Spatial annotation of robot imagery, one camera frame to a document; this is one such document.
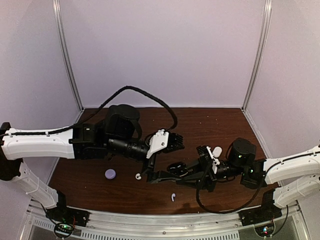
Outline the black charging case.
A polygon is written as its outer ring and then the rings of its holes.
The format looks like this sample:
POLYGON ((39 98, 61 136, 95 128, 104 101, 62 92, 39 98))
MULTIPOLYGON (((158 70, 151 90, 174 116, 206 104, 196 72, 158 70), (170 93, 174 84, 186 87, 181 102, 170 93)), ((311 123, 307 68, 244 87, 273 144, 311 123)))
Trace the black charging case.
POLYGON ((167 171, 177 176, 184 176, 188 173, 187 165, 182 161, 170 164, 167 171))

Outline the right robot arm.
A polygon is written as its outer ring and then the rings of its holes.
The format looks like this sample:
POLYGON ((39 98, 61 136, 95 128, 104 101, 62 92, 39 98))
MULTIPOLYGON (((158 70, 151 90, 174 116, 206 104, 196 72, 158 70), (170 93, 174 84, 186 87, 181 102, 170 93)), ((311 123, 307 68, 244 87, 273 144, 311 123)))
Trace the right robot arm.
POLYGON ((229 182, 240 176, 240 184, 256 191, 276 182, 295 178, 295 181, 269 190, 263 195, 263 205, 256 210, 259 220, 268 220, 277 209, 307 197, 320 189, 320 147, 280 158, 256 159, 256 146, 244 138, 237 138, 228 148, 226 160, 219 157, 222 148, 199 146, 198 160, 193 165, 179 162, 169 170, 177 174, 178 183, 196 189, 201 208, 200 190, 212 192, 218 181, 229 182))

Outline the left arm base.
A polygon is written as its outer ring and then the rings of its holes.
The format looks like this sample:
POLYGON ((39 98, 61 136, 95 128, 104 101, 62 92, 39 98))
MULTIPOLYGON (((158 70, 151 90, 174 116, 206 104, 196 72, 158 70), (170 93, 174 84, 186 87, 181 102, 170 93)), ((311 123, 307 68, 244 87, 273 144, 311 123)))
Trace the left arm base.
POLYGON ((43 209, 45 216, 53 223, 53 233, 58 239, 66 239, 87 226, 90 213, 70 207, 43 209))

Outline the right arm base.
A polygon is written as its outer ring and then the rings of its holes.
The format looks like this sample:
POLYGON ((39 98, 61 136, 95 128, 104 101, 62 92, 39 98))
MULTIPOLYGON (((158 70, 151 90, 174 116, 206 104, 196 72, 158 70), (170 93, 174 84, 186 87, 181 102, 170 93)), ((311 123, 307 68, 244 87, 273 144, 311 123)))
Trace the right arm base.
POLYGON ((253 225, 255 233, 261 238, 271 237, 276 232, 275 219, 283 216, 278 207, 256 207, 241 210, 239 213, 243 227, 253 225))

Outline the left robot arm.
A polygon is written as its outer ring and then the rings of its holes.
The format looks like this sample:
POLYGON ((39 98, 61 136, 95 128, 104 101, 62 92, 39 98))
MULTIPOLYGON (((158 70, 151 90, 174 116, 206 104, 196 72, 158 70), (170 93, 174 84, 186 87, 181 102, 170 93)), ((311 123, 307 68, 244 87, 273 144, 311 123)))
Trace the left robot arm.
POLYGON ((61 222, 72 218, 63 193, 41 181, 24 158, 58 157, 65 159, 104 159, 120 155, 144 164, 152 163, 158 153, 184 149, 183 137, 160 129, 143 141, 140 112, 127 104, 109 107, 105 119, 95 124, 78 123, 61 129, 19 130, 4 122, 0 128, 0 179, 16 182, 61 222))

